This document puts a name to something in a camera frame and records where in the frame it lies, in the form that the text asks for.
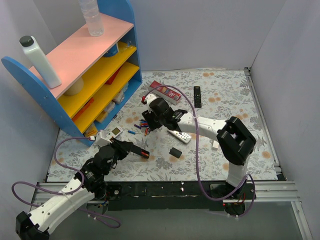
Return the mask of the pile of small batteries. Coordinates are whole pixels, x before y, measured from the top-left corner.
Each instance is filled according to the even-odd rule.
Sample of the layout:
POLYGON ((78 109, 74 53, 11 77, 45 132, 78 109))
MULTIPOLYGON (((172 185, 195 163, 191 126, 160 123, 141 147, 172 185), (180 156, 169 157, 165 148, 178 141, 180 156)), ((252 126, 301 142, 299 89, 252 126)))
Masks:
POLYGON ((143 133, 144 136, 147 136, 150 133, 150 127, 149 124, 146 120, 140 120, 139 123, 135 123, 133 125, 134 130, 128 130, 127 132, 132 134, 132 135, 136 135, 138 130, 141 130, 141 132, 143 133))

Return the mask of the black battery cover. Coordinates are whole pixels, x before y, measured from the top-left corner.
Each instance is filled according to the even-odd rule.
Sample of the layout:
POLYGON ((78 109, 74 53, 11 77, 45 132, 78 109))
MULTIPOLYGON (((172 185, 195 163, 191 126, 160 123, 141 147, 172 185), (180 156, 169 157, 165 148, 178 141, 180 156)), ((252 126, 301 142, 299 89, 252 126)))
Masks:
POLYGON ((179 159, 182 155, 182 152, 174 147, 172 147, 169 151, 169 154, 172 155, 173 157, 179 159))

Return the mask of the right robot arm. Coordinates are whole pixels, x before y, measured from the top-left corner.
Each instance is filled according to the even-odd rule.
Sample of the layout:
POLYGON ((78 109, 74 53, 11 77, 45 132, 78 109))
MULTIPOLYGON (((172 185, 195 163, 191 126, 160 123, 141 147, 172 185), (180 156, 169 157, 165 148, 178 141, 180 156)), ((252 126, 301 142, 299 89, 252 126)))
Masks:
POLYGON ((216 120, 194 116, 183 109, 173 110, 163 98, 153 94, 144 96, 142 103, 147 106, 142 116, 152 131, 165 127, 172 132, 197 134, 218 142, 229 161, 227 195, 232 199, 243 195, 248 161, 257 141, 239 118, 216 120))

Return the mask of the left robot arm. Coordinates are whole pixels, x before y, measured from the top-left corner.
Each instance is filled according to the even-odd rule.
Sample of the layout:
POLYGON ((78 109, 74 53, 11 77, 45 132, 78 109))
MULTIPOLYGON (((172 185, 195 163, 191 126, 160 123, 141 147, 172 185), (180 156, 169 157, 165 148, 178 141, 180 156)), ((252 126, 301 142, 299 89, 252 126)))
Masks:
POLYGON ((55 228, 88 201, 107 196, 104 178, 131 151, 133 143, 115 138, 88 159, 75 176, 45 203, 16 217, 15 232, 22 240, 47 240, 55 228))

